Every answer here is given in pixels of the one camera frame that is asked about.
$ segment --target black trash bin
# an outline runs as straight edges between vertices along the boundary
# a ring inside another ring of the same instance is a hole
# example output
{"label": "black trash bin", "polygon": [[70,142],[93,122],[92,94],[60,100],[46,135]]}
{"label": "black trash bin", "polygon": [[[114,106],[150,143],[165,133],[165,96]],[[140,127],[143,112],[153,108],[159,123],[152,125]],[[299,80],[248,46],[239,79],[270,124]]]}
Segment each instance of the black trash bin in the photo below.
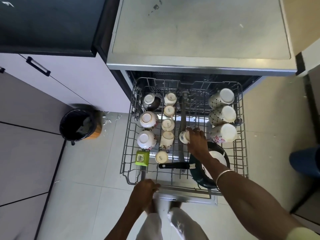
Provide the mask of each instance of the black trash bin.
{"label": "black trash bin", "polygon": [[74,145],[75,141],[97,138],[102,130],[94,111],[74,109],[60,121],[60,134]]}

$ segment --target white pants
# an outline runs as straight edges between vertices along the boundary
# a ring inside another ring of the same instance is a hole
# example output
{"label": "white pants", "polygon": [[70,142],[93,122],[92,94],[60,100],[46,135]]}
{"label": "white pants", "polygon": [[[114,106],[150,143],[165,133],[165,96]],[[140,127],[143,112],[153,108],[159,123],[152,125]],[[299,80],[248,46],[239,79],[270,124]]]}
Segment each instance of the white pants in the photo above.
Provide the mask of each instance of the white pants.
{"label": "white pants", "polygon": [[[173,207],[168,212],[171,225],[182,240],[208,240],[201,226],[182,209]],[[136,240],[163,240],[159,214],[149,214],[143,223]]]}

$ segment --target human arm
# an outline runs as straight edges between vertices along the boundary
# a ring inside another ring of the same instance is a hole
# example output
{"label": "human arm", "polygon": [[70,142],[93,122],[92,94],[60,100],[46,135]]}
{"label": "human arm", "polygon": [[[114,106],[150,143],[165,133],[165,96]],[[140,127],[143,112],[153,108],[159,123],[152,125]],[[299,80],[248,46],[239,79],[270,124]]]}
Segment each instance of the human arm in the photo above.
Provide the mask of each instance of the human arm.
{"label": "human arm", "polygon": [[[211,157],[203,131],[188,130],[189,152],[216,180],[220,173],[229,168]],[[285,240],[294,228],[302,226],[270,193],[236,172],[222,174],[218,187],[244,228],[260,240]]]}
{"label": "human arm", "polygon": [[121,217],[105,240],[126,240],[134,223],[149,206],[153,194],[159,187],[160,184],[155,184],[151,179],[140,181],[134,187]]}

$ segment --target green container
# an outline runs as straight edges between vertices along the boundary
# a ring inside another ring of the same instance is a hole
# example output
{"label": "green container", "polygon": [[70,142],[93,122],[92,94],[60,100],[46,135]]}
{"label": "green container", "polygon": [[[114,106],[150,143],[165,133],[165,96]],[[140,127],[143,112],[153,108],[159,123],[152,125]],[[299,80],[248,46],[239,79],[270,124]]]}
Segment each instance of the green container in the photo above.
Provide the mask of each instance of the green container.
{"label": "green container", "polygon": [[149,151],[137,151],[135,164],[147,167],[149,165],[149,154]]}

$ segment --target cabinet handle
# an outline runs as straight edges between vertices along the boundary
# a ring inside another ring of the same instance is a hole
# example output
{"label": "cabinet handle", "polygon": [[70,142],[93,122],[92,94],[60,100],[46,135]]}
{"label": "cabinet handle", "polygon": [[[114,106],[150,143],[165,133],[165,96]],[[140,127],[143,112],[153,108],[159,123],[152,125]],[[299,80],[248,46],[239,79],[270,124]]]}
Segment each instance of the cabinet handle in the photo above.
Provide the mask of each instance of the cabinet handle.
{"label": "cabinet handle", "polygon": [[47,70],[46,68],[44,68],[42,65],[40,65],[38,62],[36,62],[34,59],[32,59],[32,57],[28,56],[28,59],[26,60],[26,63],[28,63],[30,66],[34,67],[35,69],[37,69],[42,74],[44,74],[46,76],[50,76],[51,72],[49,70]]}

